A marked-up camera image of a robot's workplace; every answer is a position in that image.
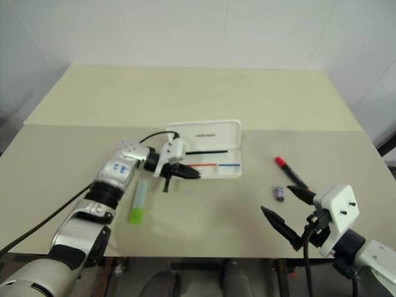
black cable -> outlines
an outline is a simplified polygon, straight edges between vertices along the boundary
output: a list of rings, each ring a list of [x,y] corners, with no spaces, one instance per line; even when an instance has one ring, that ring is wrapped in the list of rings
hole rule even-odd
[[[306,273],[306,277],[307,277],[307,286],[308,286],[309,297],[314,297],[314,293],[312,290],[311,266],[309,264],[309,256],[308,256],[309,240],[311,239],[312,234],[314,234],[314,230],[310,227],[307,227],[303,234],[304,264],[305,264],[305,273]]]
[[[81,190],[78,194],[76,194],[72,199],[70,199],[69,201],[67,201],[64,205],[62,205],[60,208],[58,208],[55,212],[53,212],[48,218],[46,218],[45,220],[43,220],[40,224],[38,224],[37,226],[33,227],[32,229],[30,229],[29,231],[27,231],[25,234],[23,234],[21,237],[15,239],[13,242],[9,243],[6,247],[2,248],[0,251],[0,258],[2,258],[10,249],[12,249],[14,246],[16,246],[17,244],[19,244],[21,241],[25,240],[26,238],[28,238],[30,235],[32,235],[34,232],[36,232],[38,229],[40,229],[42,226],[44,226],[45,224],[47,224],[52,218],[54,218],[59,212],[61,212],[62,210],[64,210],[70,203],[72,203],[73,201],[75,201],[82,193],[84,193],[89,187],[91,186],[91,184],[89,184],[88,186],[86,186],[83,190]]]
[[[359,296],[358,279],[356,278],[355,274],[351,277],[351,280],[352,280],[352,297],[358,297]]]
[[[140,141],[140,143],[145,142],[147,139],[149,139],[149,138],[151,138],[151,137],[153,137],[153,136],[156,136],[156,135],[159,135],[159,134],[166,134],[166,133],[173,133],[173,134],[174,134],[173,139],[179,137],[179,133],[177,133],[176,131],[160,131],[160,132],[156,132],[156,133],[150,134],[150,135],[147,136],[147,137],[144,137],[144,138]]]

white wall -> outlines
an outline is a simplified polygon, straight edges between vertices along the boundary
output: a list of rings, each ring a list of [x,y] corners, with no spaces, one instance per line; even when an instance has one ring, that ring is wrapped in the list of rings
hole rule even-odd
[[[394,0],[0,2],[5,142],[71,62],[326,70],[375,144],[396,130]]]

table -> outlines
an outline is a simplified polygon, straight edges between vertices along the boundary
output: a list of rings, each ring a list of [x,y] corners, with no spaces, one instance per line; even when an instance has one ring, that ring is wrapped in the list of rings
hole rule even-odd
[[[0,158],[0,224],[8,227],[0,245],[90,183],[118,140],[169,122],[224,118],[243,125],[242,177],[174,180],[167,194],[162,179],[151,179],[144,222],[130,225],[134,185],[150,177],[139,172],[117,208],[106,256],[301,257],[260,211],[276,211],[299,233],[313,211],[287,191],[284,203],[273,198],[273,187],[290,183],[277,155],[315,191],[351,184],[361,210],[354,230],[396,246],[396,183],[324,73],[119,66],[71,66]],[[48,252],[70,209],[12,251]],[[310,256],[320,257],[314,248]]]

small battery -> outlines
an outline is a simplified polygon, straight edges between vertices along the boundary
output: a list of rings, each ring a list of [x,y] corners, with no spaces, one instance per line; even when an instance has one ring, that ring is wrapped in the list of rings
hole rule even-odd
[[[274,193],[277,201],[279,202],[285,201],[285,191],[283,190],[283,187],[276,187]]]

red marker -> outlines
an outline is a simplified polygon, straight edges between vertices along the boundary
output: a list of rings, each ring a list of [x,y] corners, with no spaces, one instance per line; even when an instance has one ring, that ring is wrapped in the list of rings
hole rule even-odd
[[[297,173],[295,173],[289,165],[282,159],[281,157],[276,157],[275,161],[279,165],[279,167],[286,173],[286,175],[294,181],[294,183],[299,186],[303,187],[304,189],[308,189],[308,186],[303,182],[301,178],[298,177]]]

